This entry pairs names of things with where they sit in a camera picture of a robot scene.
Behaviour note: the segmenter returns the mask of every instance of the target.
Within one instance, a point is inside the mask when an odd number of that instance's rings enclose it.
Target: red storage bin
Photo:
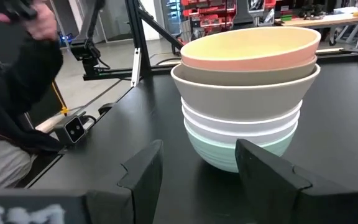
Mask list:
[[[276,0],[265,0],[265,9],[271,9],[276,5]]]

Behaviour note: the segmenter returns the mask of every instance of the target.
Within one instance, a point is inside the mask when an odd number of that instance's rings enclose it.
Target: black tabletop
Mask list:
[[[239,176],[197,155],[180,108],[169,75],[143,79],[32,188],[108,188],[121,172],[117,163],[162,139],[164,174],[155,223],[252,223]],[[322,65],[284,158],[358,190],[358,62]]]

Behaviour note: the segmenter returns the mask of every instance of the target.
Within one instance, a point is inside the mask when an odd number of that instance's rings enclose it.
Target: sleeve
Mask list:
[[[57,41],[27,38],[12,65],[0,65],[10,101],[16,114],[29,111],[40,101],[57,76],[63,55]]]

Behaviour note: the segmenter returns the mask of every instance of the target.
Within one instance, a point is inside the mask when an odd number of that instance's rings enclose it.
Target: pink bowl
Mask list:
[[[295,67],[314,58],[321,34],[302,27],[258,27],[209,35],[181,49],[185,65],[255,71]]]

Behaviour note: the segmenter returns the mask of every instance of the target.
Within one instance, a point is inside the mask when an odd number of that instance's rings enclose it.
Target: person's hand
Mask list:
[[[56,40],[57,39],[57,22],[55,14],[42,1],[34,2],[32,6],[37,12],[36,19],[24,21],[24,27],[35,40]],[[0,21],[9,23],[7,16],[0,13]]]

